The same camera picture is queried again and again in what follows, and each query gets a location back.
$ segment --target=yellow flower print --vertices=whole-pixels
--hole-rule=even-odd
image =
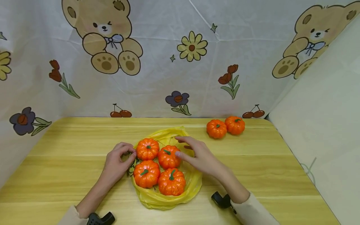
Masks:
[[[192,62],[193,59],[200,60],[200,56],[206,55],[207,41],[202,41],[202,35],[198,34],[195,36],[193,31],[189,33],[189,39],[183,37],[181,39],[182,44],[177,46],[177,50],[180,51],[180,59],[187,59]]]
[[[11,69],[8,65],[11,62],[10,52],[5,51],[0,53],[0,80],[4,81],[8,77],[8,73],[11,73]]]

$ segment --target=black clamp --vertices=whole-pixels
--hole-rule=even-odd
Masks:
[[[224,197],[222,197],[219,192],[215,192],[211,198],[214,200],[214,202],[220,207],[220,208],[229,208],[231,207],[230,203],[230,196],[226,194]]]
[[[96,213],[91,213],[87,225],[111,225],[115,222],[115,217],[111,212],[108,212],[103,218],[100,218]]]

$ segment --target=white fabric backdrop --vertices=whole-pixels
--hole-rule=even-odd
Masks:
[[[297,82],[295,72],[280,78],[281,63],[296,69],[297,52],[309,48],[310,58],[320,55],[360,11],[358,2],[345,7],[351,2],[2,0],[0,187],[61,117],[226,117],[253,109],[248,116],[264,118]],[[301,37],[306,43],[292,44]],[[310,47],[317,42],[326,46]],[[125,55],[105,54],[112,44]],[[282,61],[288,46],[292,61]]]
[[[359,39],[357,18],[269,114],[343,225],[359,224]]]

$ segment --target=bear paw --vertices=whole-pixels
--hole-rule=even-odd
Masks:
[[[312,58],[312,59],[309,59],[309,60],[306,60],[303,64],[301,64],[299,66],[299,68],[297,69],[295,75],[294,75],[294,78],[295,79],[298,79],[304,72],[305,70],[307,70],[309,68],[309,66],[316,61],[317,58]]]
[[[280,60],[273,69],[273,76],[275,78],[283,78],[292,74],[297,66],[299,65],[299,60],[295,56],[287,56]]]
[[[127,75],[136,75],[140,72],[140,59],[132,51],[123,51],[119,54],[119,64]]]
[[[107,52],[95,54],[91,58],[91,63],[100,73],[113,74],[119,70],[116,57]]]

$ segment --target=bear ear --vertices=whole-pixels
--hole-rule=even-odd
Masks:
[[[296,21],[295,32],[299,31],[304,24],[308,24],[322,9],[321,5],[313,5],[303,12]]]
[[[348,4],[347,6],[345,6],[344,10],[345,10],[344,15],[346,15],[346,20],[350,22],[360,12],[360,1],[355,1],[353,3]]]
[[[63,13],[69,24],[75,28],[79,16],[79,4],[81,0],[62,0]]]
[[[123,12],[126,16],[130,14],[130,4],[128,0],[114,0],[113,6],[120,12]]]

